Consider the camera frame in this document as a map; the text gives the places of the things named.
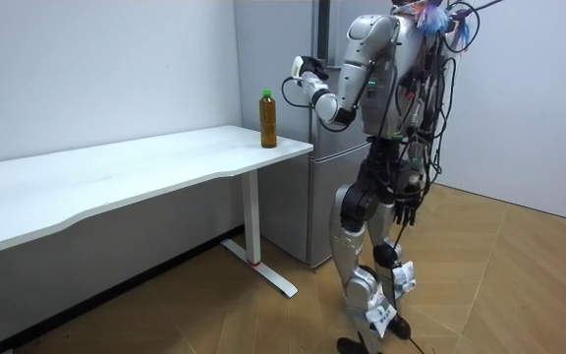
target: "robot leg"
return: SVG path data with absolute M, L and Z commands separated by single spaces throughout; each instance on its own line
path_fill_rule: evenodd
M 394 205 L 379 203 L 377 211 L 368 220 L 368 234 L 372 242 L 374 269 L 383 287 L 383 293 L 390 305 L 399 309 L 400 297 L 414 289 L 416 281 L 414 265 L 412 263 L 401 265 L 401 246 L 397 245 L 395 248 L 394 241 L 389 237 L 393 219 Z M 410 338 L 410 325 L 399 315 L 388 328 L 401 339 Z
M 379 354 L 382 338 L 388 324 L 396 317 L 396 310 L 383 296 L 376 273 L 359 265 L 366 226 L 344 227 L 342 203 L 353 186 L 341 187 L 331 210 L 329 234 L 333 262 L 344 287 L 347 312 L 353 321 L 362 344 L 350 339 L 338 341 L 341 354 Z

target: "white table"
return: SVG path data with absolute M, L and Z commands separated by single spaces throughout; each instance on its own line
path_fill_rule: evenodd
M 312 150 L 259 132 L 224 126 L 0 162 L 0 251 L 74 223 L 219 177 L 242 175 L 247 251 L 223 245 L 287 296 L 297 288 L 260 262 L 256 171 Z

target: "white wall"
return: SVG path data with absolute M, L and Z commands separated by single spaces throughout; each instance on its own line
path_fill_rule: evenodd
M 505 1 L 481 18 L 438 181 L 566 216 L 566 12 L 555 0 Z
M 222 124 L 241 124 L 232 1 L 0 0 L 0 160 Z M 240 225 L 236 182 L 1 252 L 0 340 Z
M 0 0 L 0 159 L 241 124 L 230 0 Z

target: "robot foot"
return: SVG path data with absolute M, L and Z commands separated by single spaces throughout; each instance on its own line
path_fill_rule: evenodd
M 390 322 L 388 329 L 390 329 L 397 337 L 399 337 L 399 339 L 407 340 L 412 336 L 412 329 L 410 328 L 410 324 L 408 324 L 408 322 L 400 316 L 397 316 Z
M 340 338 L 337 342 L 338 353 L 340 354 L 368 354 L 363 343 L 356 342 L 349 338 Z

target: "table leg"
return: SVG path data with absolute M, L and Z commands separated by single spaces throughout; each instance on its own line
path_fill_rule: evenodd
M 242 191 L 244 196 L 244 223 L 246 225 L 247 250 L 244 250 L 232 240 L 226 240 L 222 242 L 222 245 L 263 275 L 287 297 L 291 298 L 299 291 L 296 286 L 261 262 L 259 198 L 256 170 L 242 175 Z

